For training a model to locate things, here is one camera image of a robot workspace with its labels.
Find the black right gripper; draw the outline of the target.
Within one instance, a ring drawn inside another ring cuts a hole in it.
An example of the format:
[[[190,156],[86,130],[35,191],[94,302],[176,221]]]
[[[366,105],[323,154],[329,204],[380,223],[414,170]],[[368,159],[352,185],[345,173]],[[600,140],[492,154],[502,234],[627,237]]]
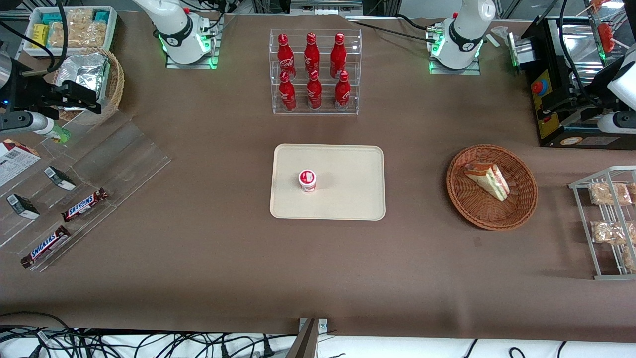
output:
[[[65,112],[89,111],[100,114],[101,104],[96,91],[76,82],[62,82],[62,95],[58,87],[43,77],[10,77],[10,111],[51,107]]]

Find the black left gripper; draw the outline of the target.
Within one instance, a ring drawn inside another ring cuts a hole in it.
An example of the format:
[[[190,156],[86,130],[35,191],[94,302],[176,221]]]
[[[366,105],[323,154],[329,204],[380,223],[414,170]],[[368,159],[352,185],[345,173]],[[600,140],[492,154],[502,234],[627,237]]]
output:
[[[613,95],[607,87],[615,77],[616,75],[596,75],[591,83],[584,86],[588,95],[602,102],[603,106],[600,108],[612,110],[622,108],[618,98]],[[580,94],[578,83],[574,75],[571,75],[571,80],[575,88],[575,93],[570,89],[554,89],[550,91],[550,93],[543,95],[544,114],[573,112],[585,108],[598,108],[597,105],[584,99],[584,96]]]

